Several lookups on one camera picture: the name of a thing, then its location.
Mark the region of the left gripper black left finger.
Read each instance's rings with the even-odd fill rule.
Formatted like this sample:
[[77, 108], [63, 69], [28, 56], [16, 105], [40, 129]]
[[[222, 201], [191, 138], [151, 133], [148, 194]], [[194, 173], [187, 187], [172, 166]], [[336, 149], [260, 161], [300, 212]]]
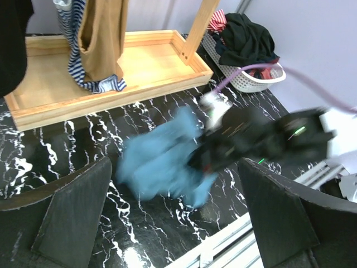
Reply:
[[1, 267], [88, 267], [112, 176], [103, 157], [1, 200]]

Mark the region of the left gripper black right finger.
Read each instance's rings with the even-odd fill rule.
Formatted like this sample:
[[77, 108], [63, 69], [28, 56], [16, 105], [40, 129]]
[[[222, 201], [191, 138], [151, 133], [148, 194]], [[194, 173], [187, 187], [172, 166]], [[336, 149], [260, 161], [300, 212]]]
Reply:
[[241, 159], [240, 182], [264, 267], [356, 267], [356, 204]]

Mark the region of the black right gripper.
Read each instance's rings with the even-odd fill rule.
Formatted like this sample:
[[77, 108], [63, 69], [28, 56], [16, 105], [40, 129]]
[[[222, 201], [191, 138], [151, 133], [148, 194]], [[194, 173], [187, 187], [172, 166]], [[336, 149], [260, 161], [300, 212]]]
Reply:
[[242, 157], [275, 159], [282, 155], [282, 135], [276, 122], [253, 108], [231, 108], [210, 121], [191, 154], [188, 166], [203, 172], [218, 172]]

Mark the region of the navy tank top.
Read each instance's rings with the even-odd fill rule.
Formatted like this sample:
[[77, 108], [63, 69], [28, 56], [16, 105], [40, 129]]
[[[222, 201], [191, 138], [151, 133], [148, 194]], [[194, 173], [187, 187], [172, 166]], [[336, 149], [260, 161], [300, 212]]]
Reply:
[[215, 45], [215, 51], [222, 56], [225, 54], [227, 51], [231, 51], [225, 44], [224, 39], [220, 36], [219, 33], [213, 32], [211, 34], [211, 37], [214, 39], [216, 45]]

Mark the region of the black garment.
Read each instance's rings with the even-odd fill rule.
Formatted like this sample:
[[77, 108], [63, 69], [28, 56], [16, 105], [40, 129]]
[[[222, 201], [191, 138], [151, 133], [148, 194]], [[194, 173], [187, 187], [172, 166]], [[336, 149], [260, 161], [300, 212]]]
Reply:
[[257, 63], [277, 63], [275, 43], [270, 32], [252, 22], [245, 14], [228, 13], [225, 29], [220, 33], [226, 46], [219, 64], [243, 67]]

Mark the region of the teal tank top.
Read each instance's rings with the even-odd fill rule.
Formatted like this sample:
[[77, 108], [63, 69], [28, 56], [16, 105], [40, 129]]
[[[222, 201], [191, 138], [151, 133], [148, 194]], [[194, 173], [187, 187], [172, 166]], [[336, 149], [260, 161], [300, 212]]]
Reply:
[[218, 175], [188, 165], [198, 148], [195, 140], [201, 135], [196, 121], [191, 108], [180, 107], [170, 121], [126, 140], [118, 161], [117, 182], [141, 201], [163, 195], [181, 197], [191, 208], [202, 207]]

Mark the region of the red white striped tank top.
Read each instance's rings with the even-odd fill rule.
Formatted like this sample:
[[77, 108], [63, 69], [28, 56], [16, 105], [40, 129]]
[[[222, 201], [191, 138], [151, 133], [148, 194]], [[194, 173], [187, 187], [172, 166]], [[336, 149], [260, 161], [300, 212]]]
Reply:
[[220, 33], [225, 29], [226, 23], [227, 20], [224, 11], [222, 9], [217, 10], [213, 13], [207, 26], [207, 30]]

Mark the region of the maroon tank top grey trim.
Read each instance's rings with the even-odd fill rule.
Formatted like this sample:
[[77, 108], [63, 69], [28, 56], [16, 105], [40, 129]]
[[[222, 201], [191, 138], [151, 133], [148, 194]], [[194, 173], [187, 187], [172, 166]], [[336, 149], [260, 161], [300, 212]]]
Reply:
[[280, 77], [279, 70], [275, 68], [250, 69], [246, 73], [259, 80], [271, 80]]

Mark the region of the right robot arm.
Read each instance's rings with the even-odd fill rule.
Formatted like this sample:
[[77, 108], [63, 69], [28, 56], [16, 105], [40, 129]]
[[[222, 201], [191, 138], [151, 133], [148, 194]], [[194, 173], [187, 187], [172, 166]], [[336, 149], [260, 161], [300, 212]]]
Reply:
[[270, 120], [251, 107], [215, 108], [188, 165], [217, 173], [242, 158], [295, 165], [355, 151], [356, 123], [336, 110], [302, 110]]

